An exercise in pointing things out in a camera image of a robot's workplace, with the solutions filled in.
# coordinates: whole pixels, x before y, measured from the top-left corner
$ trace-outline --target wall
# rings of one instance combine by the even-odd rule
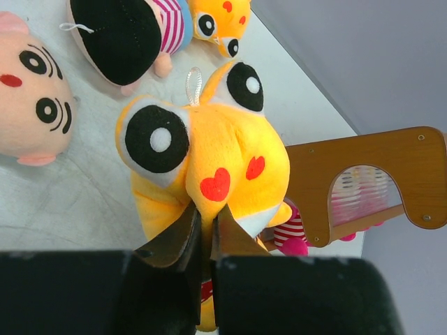
[[[358,133],[447,132],[447,1],[255,0],[264,21]],[[447,334],[447,228],[405,217],[365,235],[408,335]]]

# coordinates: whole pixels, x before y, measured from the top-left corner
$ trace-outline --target yellow plush toy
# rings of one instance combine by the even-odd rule
[[[216,44],[224,57],[234,57],[250,20],[251,0],[189,0],[194,37]]]
[[[254,239],[292,214],[283,201],[290,165],[263,113],[263,87],[242,62],[219,68],[200,99],[177,107],[151,96],[124,108],[116,145],[131,169],[131,188],[148,240],[174,223],[193,201],[202,216],[204,253],[212,221],[228,204]],[[216,328],[212,284],[204,278],[200,330]]]

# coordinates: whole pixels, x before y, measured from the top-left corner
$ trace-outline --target white cord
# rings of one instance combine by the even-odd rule
[[[62,23],[59,25],[59,29],[61,29],[63,31],[70,31],[70,30],[73,30],[74,28],[85,30],[89,34],[95,32],[93,29],[90,29],[83,24]]]
[[[197,73],[197,86],[194,97],[191,94],[191,90],[189,87],[189,82],[191,80],[191,76],[193,73]],[[191,71],[189,71],[188,76],[186,77],[186,96],[188,96],[189,104],[191,106],[199,106],[200,105],[200,91],[202,90],[202,73],[198,67],[193,67]]]

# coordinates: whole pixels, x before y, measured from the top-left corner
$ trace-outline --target white surface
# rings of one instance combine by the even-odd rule
[[[25,167],[0,156],[0,249],[136,248],[145,243],[129,189],[129,170],[115,149],[115,122],[130,101],[104,85],[60,31],[65,0],[2,0],[1,10],[29,18],[33,35],[52,51],[80,98],[69,150],[47,167]],[[253,15],[240,58],[263,81],[265,111],[285,144],[355,135],[319,90]],[[174,56],[175,69],[160,80],[150,71],[138,94],[186,104],[184,83],[193,66],[204,80],[224,60],[195,41]],[[361,238],[318,253],[360,256]]]

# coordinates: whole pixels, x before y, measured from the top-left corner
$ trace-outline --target plush toy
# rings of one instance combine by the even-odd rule
[[[376,167],[360,165],[344,171],[332,189],[332,219],[334,225],[342,225],[356,218],[381,211],[388,207],[389,176]],[[274,244],[288,256],[305,256],[312,246],[306,239],[300,212],[290,200],[286,203],[293,214],[289,221],[274,227]],[[352,241],[356,233],[342,237]]]
[[[203,224],[204,254],[212,221],[228,204],[254,239],[292,214],[283,202],[288,155],[264,116],[256,71],[230,62],[209,79],[197,101],[177,107],[141,96],[124,108],[116,145],[131,169],[131,188],[148,240],[177,220],[193,201]],[[200,330],[215,329],[212,283],[204,281]]]
[[[217,45],[224,57],[234,57],[250,20],[251,0],[189,0],[194,37]]]
[[[68,24],[93,67],[126,96],[154,64],[159,77],[173,68],[170,55],[192,39],[186,0],[67,0]]]
[[[73,95],[46,46],[0,12],[0,154],[25,165],[55,160],[71,140]]]

